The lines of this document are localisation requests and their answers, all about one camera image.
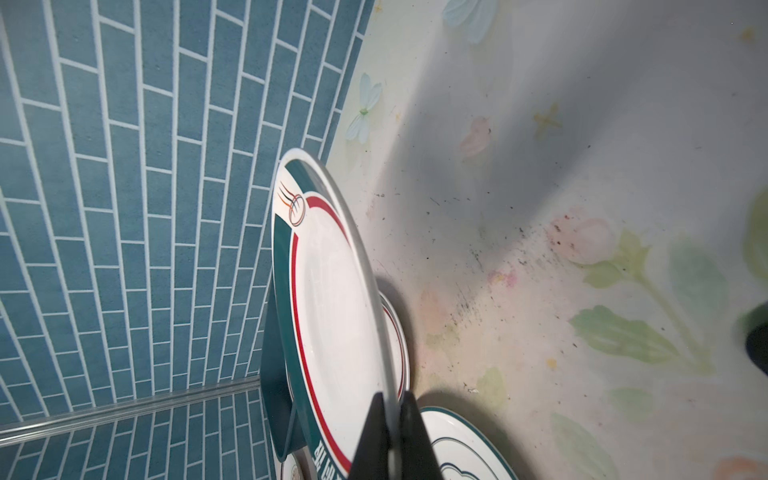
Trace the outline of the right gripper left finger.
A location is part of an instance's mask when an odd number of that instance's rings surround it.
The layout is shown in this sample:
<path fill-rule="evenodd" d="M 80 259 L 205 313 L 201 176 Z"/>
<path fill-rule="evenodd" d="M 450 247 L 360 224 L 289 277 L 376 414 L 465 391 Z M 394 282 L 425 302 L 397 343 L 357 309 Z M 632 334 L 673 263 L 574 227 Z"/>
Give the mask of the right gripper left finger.
<path fill-rule="evenodd" d="M 388 478 L 389 432 L 384 398 L 379 392 L 372 397 L 347 479 L 385 480 Z"/>

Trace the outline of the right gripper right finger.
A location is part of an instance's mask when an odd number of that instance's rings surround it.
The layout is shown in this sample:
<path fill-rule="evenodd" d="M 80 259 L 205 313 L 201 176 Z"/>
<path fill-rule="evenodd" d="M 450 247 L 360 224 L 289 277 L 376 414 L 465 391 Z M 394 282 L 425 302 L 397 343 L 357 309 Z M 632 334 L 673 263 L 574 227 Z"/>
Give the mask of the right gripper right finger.
<path fill-rule="evenodd" d="M 416 398 L 411 391 L 403 392 L 400 445 L 403 479 L 443 479 Z"/>

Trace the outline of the green rim plate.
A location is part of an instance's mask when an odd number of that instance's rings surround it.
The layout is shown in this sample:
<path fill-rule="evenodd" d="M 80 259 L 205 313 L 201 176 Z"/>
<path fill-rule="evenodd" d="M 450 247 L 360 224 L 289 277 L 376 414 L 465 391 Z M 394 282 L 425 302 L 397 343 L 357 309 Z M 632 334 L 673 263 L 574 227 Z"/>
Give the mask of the green rim plate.
<path fill-rule="evenodd" d="M 389 321 L 356 222 L 324 165 L 293 148 L 271 207 L 273 286 L 301 428 L 322 479 L 345 479 L 373 397 L 397 426 Z"/>
<path fill-rule="evenodd" d="M 408 345 L 404 329 L 392 303 L 383 292 L 379 292 L 379 295 L 385 318 L 388 321 L 387 328 L 390 350 L 396 375 L 395 384 L 397 386 L 398 399 L 401 399 L 403 392 L 409 390 L 411 384 L 411 365 Z"/>

